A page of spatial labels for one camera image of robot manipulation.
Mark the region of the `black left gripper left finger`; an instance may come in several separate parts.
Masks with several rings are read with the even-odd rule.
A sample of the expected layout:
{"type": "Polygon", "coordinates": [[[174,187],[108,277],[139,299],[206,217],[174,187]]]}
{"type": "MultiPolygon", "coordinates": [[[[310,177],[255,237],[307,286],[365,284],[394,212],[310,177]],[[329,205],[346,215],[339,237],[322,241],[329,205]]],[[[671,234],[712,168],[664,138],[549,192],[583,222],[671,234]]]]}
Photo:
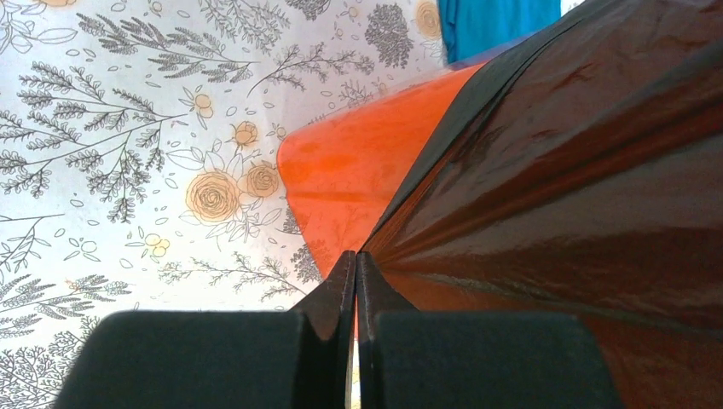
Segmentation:
{"type": "Polygon", "coordinates": [[[356,255],[284,312],[125,311],[91,332],[55,406],[347,408],[356,255]]]}

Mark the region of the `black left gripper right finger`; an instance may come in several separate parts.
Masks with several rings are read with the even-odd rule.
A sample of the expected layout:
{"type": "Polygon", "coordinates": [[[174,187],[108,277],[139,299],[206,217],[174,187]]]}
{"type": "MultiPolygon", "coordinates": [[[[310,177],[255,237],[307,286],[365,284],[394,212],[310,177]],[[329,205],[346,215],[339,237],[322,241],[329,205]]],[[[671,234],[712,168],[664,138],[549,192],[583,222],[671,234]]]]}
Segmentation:
{"type": "Polygon", "coordinates": [[[423,312],[356,257],[364,408],[620,408],[593,334],[553,312],[423,312]]]}

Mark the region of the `black plastic trash bag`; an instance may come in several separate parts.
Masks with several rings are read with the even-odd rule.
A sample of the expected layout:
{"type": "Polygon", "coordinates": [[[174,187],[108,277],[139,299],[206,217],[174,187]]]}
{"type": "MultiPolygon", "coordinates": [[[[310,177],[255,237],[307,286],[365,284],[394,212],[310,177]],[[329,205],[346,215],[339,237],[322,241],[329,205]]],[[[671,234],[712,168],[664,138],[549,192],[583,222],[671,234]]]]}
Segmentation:
{"type": "Polygon", "coordinates": [[[721,2],[586,1],[483,65],[363,248],[419,308],[578,315],[626,407],[721,407],[721,2]]]}

